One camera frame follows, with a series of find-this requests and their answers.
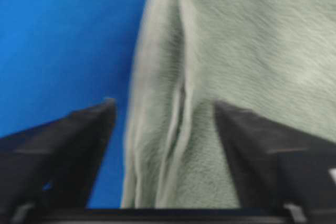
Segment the terry cloth fabric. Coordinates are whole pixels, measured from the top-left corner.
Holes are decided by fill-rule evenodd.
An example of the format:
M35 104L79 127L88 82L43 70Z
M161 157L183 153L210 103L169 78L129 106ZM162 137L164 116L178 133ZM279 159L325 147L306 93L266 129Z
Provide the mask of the terry cloth fabric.
M239 207L213 102L336 140L336 0L148 0L125 208Z

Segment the light green towel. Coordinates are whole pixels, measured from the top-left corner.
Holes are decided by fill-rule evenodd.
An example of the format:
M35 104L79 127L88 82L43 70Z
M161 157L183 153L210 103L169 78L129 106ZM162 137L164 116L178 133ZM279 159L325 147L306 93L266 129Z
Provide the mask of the light green towel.
M239 207L213 101L336 140L335 71L336 0L148 0L122 206Z

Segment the black plastic part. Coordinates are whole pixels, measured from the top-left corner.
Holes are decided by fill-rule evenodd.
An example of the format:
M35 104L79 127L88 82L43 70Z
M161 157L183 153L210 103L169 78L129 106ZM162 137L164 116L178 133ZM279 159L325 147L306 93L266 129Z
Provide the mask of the black plastic part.
M291 152L278 156L278 177L284 202L302 206L310 223L336 222L336 153Z
M34 214L27 224L69 223L222 223L290 224L289 218L267 215L258 209L105 209L57 210L47 215Z
M291 203L309 223L336 222L335 144L224 102L215 116L243 207Z
M85 207L113 129L114 101L0 139L0 223L21 206ZM49 183L50 189L44 190Z

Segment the blue backdrop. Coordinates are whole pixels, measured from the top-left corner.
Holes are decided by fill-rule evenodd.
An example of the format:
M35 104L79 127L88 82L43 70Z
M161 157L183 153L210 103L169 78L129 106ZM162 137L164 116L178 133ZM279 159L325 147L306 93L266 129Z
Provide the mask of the blue backdrop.
M89 207L120 206L122 136L144 0L0 0L0 136L117 100Z

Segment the towel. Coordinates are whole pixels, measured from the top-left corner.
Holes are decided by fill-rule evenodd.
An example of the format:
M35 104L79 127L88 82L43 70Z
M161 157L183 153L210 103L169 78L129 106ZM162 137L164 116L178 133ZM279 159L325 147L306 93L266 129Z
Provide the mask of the towel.
M335 71L336 0L147 0L122 207L238 208L213 102L335 141Z

